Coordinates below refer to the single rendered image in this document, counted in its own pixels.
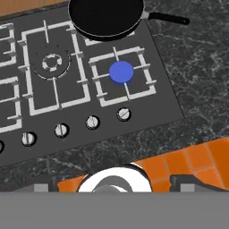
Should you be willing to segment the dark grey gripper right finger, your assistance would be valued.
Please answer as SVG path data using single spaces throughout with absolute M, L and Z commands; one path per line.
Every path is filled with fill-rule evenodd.
M 225 189 L 202 182 L 191 174 L 170 176 L 171 192 L 226 192 Z

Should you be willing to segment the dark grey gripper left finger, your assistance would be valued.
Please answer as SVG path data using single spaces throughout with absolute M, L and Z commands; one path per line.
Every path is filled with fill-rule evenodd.
M 59 192 L 55 176 L 43 176 L 17 189 L 16 192 Z

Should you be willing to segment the silver hob knob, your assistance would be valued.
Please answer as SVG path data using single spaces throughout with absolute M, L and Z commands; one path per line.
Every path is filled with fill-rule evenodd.
M 86 126 L 89 130 L 96 130 L 100 125 L 100 120 L 97 116 L 95 115 L 90 115 L 86 119 Z
M 24 132 L 21 137 L 21 143 L 25 147 L 33 146 L 36 143 L 37 135 L 34 132 Z
M 131 110 L 127 107 L 122 107 L 117 111 L 116 116 L 119 121 L 127 122 L 131 119 Z
M 65 123 L 59 123 L 55 127 L 55 136 L 58 138 L 65 138 L 69 134 L 69 127 Z

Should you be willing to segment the blue burner flame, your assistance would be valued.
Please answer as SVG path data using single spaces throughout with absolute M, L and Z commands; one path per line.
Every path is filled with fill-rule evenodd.
M 117 61 L 109 68 L 109 77 L 116 83 L 124 84 L 131 80 L 134 74 L 133 66 L 125 61 Z

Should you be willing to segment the black frying pan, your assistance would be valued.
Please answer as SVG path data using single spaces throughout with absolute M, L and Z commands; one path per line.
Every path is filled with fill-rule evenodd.
M 68 14 L 75 29 L 96 41 L 113 41 L 131 34 L 143 20 L 188 25 L 182 16 L 148 12 L 145 0 L 70 0 Z

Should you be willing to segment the white and grey round object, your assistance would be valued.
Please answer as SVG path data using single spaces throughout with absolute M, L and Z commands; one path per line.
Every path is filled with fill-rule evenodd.
M 152 192 L 152 187 L 142 168 L 128 164 L 87 175 L 77 192 Z

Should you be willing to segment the dark grey hob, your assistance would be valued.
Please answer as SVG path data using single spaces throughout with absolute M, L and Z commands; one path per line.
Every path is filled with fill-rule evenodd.
M 124 84 L 109 77 L 125 61 L 134 74 Z M 131 110 L 121 122 L 116 113 Z M 86 119 L 100 120 L 89 130 Z M 98 42 L 79 34 L 65 6 L 0 19 L 0 166 L 77 148 L 183 118 L 164 65 L 142 22 L 128 37 Z M 65 123 L 69 134 L 55 136 Z M 33 146 L 24 132 L 37 135 Z

